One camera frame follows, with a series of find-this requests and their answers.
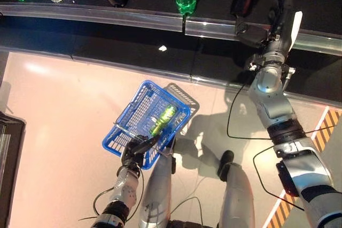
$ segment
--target green can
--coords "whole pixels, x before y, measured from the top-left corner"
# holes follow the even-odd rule
[[[168,105],[165,109],[165,111],[160,115],[160,117],[157,119],[154,126],[151,128],[150,133],[152,136],[156,136],[160,134],[162,129],[166,127],[166,125],[170,122],[172,117],[176,114],[177,108],[173,105]]]

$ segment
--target shelf edge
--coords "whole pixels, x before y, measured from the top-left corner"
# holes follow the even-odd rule
[[[183,26],[183,17],[177,13],[88,5],[1,3],[0,13],[8,16],[99,22],[174,32],[182,32]]]
[[[255,25],[269,28],[269,25]],[[188,36],[236,41],[235,22],[229,20],[187,17],[185,22],[185,34]],[[335,34],[301,29],[299,30],[293,48],[342,56],[342,37]]]

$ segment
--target hazard stripe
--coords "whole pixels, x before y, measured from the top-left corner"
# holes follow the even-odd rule
[[[320,128],[326,128],[333,125],[336,125],[338,119],[341,117],[342,111],[335,111],[335,110],[328,110],[327,114],[324,117],[324,120],[320,126]],[[314,138],[313,142],[319,152],[322,152],[325,148],[325,145],[328,143],[330,136],[332,135],[334,128],[322,129],[317,131],[316,137]],[[285,194],[284,200],[294,204],[296,198]],[[292,205],[288,204],[285,201],[281,201],[278,205],[277,210],[274,212],[273,217],[269,220],[269,223],[265,224],[263,227],[267,228],[281,228],[287,217],[289,216],[291,209],[293,208]]]

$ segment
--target shelf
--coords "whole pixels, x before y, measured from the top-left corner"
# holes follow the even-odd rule
[[[0,0],[2,15],[66,19],[181,32],[183,17],[174,0],[129,0],[124,9],[107,0]]]
[[[253,24],[269,28],[268,25]],[[228,20],[188,17],[185,23],[185,34],[188,36],[235,41],[234,31],[235,22]],[[342,36],[301,29],[293,48],[342,56]]]
[[[294,48],[342,56],[340,0],[296,0],[304,13]],[[232,0],[198,0],[197,9],[185,22],[175,0],[129,0],[123,9],[110,7],[107,0],[0,0],[0,14],[18,17],[53,18],[109,23],[142,28],[185,31],[186,35],[235,40]],[[259,0],[247,20],[267,27],[272,0]]]
[[[182,16],[176,13],[87,5],[2,3],[0,12],[8,16],[90,21],[174,32],[181,32],[183,23]]]

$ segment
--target robotic hand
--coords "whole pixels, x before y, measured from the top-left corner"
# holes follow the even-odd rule
[[[247,25],[237,18],[237,38],[260,48],[247,64],[257,71],[248,94],[282,161],[276,165],[286,192],[300,197],[311,227],[342,227],[342,194],[333,188],[331,175],[312,140],[305,136],[283,91],[293,68],[284,64],[296,39],[301,12],[294,12],[293,0],[276,0],[269,13],[273,25],[263,28]],[[287,71],[286,81],[282,74]]]

